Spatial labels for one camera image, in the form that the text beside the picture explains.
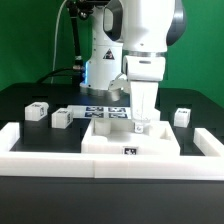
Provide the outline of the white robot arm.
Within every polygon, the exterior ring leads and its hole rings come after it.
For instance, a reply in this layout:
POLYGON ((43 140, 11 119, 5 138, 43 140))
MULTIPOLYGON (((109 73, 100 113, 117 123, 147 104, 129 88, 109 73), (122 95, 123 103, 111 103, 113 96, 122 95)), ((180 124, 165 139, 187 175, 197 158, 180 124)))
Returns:
POLYGON ((167 48, 184 33, 182 0, 91 1, 92 55, 81 89, 102 95, 130 93, 131 119, 153 117, 158 83, 163 79, 167 48))

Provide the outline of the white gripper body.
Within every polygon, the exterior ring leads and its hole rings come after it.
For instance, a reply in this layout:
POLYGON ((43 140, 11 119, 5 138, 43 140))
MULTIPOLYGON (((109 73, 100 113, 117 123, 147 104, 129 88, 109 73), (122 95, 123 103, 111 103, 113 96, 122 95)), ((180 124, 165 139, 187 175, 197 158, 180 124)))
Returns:
POLYGON ((155 107, 158 84, 163 80, 164 57, 123 58, 123 71, 130 84, 130 108, 133 121, 150 121, 155 107))

